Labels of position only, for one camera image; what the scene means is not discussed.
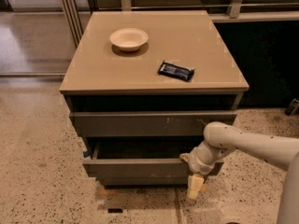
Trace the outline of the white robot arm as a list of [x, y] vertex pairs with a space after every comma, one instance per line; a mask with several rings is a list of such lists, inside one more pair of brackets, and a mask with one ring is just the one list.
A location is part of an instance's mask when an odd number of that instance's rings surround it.
[[210, 122], [203, 131], [204, 140], [190, 153], [179, 155], [192, 172], [188, 177], [189, 199], [196, 199], [204, 177], [216, 161], [236, 149], [287, 172], [279, 203], [277, 224], [299, 222], [299, 139], [245, 133], [222, 122]]

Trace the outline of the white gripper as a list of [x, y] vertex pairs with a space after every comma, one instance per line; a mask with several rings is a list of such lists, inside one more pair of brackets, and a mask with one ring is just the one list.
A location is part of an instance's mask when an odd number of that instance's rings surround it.
[[220, 159], [221, 149], [212, 147], [206, 141], [203, 141], [198, 147], [195, 147], [190, 153], [182, 153], [179, 158], [189, 164], [190, 170], [194, 175], [188, 176], [187, 196], [195, 200], [203, 184], [203, 175], [208, 175], [214, 168], [217, 160]]

